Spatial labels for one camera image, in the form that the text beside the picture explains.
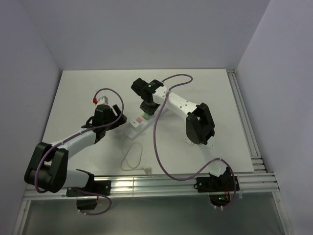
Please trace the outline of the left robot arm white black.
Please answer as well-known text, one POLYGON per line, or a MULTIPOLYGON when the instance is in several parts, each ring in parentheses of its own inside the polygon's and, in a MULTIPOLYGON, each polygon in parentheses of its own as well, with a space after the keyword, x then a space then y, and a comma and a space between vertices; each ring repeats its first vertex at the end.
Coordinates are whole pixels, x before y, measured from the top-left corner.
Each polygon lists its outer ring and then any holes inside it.
POLYGON ((83 195, 95 191, 93 174, 83 170, 68 170, 68 161, 83 149, 98 143, 109 130, 126 123, 123 109, 117 105, 97 105, 94 115, 80 130, 55 143, 36 145, 24 175, 24 181, 40 193, 57 193, 62 188, 77 187, 83 195))

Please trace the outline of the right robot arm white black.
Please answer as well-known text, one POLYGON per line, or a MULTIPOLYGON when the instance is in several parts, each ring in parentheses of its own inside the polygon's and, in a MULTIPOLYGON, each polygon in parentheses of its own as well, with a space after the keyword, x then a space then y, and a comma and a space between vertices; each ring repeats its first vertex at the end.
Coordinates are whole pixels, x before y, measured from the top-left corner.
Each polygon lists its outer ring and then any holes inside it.
POLYGON ((157 150, 157 123, 163 110, 166 108, 176 115, 185 120, 185 133, 187 138, 198 146, 206 146, 208 141, 215 136, 215 123, 212 118, 210 109, 207 104, 201 103, 196 104, 189 102, 188 100, 180 97, 173 92, 173 89, 179 86, 187 85, 193 81, 193 77, 188 74, 175 74, 169 76, 162 81, 153 80, 151 82, 146 82, 141 78, 136 79, 131 85, 131 89, 142 99, 140 108, 144 113, 149 116, 155 116, 153 126, 153 147, 156 156, 156 160, 162 169, 162 171, 172 180, 175 181, 187 181, 198 176, 206 167, 211 163, 220 161, 226 165, 226 173, 229 175, 225 176, 223 174, 218 174, 212 178, 212 187, 215 190, 221 191, 225 187, 229 186, 229 181, 232 182, 233 190, 237 190, 236 176, 231 168, 231 166, 221 158, 214 158, 202 166, 196 173, 187 178, 177 178, 171 175, 161 163, 158 150, 157 150), (186 76, 190 78, 189 81, 178 83, 167 88, 164 82, 178 76, 186 76))

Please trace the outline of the white plug with switch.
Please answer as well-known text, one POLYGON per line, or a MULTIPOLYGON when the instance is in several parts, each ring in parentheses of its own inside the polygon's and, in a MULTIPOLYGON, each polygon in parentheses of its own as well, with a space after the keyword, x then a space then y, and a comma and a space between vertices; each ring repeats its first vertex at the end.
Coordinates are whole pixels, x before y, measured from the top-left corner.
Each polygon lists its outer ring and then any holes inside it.
POLYGON ((188 144, 188 145, 190 145, 190 146, 197 145, 197 144, 195 144, 194 142, 192 142, 192 141, 191 141, 190 139, 188 139, 188 138, 185 138, 184 141, 185 141, 186 144, 188 144))

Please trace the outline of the green plug adapter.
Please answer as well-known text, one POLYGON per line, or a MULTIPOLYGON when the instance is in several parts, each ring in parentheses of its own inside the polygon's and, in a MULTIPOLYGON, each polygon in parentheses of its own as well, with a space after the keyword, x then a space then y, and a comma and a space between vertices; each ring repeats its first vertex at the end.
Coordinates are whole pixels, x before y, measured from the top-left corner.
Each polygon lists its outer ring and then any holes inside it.
POLYGON ((150 115, 146 112, 143 113, 142 117, 145 118, 145 119, 150 119, 153 115, 150 115))

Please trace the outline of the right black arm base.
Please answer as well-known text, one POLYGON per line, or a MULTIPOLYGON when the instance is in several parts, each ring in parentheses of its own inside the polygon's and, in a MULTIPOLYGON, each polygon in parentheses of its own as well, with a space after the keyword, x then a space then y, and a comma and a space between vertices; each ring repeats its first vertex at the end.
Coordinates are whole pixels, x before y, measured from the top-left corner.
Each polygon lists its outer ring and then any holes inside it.
POLYGON ((231 202, 231 192, 239 191, 240 186, 238 178, 233 177, 230 169, 227 167, 226 171, 220 176, 215 176, 209 173, 209 176, 197 177, 193 188, 198 193, 218 193, 210 195, 210 202, 213 206, 224 208, 231 202))

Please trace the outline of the white colourful power strip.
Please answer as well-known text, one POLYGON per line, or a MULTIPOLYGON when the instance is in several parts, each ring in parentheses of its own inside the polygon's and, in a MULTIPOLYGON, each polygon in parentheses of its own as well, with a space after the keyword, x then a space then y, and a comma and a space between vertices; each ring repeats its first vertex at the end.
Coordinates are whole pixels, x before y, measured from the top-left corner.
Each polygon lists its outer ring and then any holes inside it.
POLYGON ((147 129, 152 123, 155 122, 157 114, 159 113, 160 108, 158 108, 155 114, 150 119, 145 119, 142 117, 143 111, 137 115, 135 118, 128 121, 128 124, 125 128, 125 135, 131 140, 135 139, 140 133, 147 129))

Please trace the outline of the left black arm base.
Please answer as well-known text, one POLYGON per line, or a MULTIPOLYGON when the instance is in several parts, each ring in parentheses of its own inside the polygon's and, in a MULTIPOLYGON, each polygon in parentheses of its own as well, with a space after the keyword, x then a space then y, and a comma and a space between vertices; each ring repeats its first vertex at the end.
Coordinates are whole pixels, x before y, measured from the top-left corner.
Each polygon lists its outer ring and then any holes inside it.
POLYGON ((93 181, 88 183, 84 188, 68 188, 66 191, 66 197, 76 198, 76 207, 81 211, 94 210, 98 204, 100 197, 107 198, 111 191, 110 180, 105 181, 93 181), (95 199, 79 199, 83 196, 95 196, 95 199))

